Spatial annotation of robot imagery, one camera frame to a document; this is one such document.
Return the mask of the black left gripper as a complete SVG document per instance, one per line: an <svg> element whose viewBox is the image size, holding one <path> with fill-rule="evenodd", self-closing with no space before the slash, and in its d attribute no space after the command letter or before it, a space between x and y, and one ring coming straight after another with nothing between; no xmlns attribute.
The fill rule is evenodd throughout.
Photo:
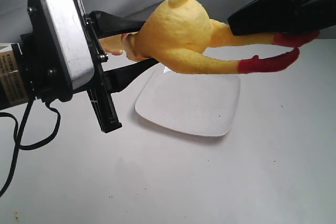
<svg viewBox="0 0 336 224"><path fill-rule="evenodd" d="M73 2L86 38L84 49L88 49L90 53L90 56L86 58L90 65L86 65L86 68L92 72L90 81L77 88L75 93L84 90L87 92L102 132L109 133L122 127L110 94L123 91L139 75L159 62L150 58L103 73L101 64L108 60L108 56L98 45L97 37L106 38L137 32L145 21L122 18L100 10L92 11L88 16L85 13L82 0L73 0Z"/></svg>

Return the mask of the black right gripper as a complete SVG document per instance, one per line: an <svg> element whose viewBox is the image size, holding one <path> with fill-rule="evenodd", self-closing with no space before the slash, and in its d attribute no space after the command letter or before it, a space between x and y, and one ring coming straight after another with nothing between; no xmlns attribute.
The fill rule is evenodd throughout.
<svg viewBox="0 0 336 224"><path fill-rule="evenodd" d="M304 34L335 25L335 0L254 0L231 14L234 35Z"/></svg>

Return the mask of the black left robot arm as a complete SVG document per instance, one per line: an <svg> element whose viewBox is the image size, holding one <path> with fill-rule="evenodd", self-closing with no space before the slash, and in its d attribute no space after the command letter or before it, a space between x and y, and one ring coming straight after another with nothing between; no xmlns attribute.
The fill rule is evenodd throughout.
<svg viewBox="0 0 336 224"><path fill-rule="evenodd" d="M30 100L68 102L87 92L101 130L122 125L111 94L124 90L157 61L105 71L101 38L139 31L142 21L102 11L86 13L82 0L28 0L32 31L1 50L1 109Z"/></svg>

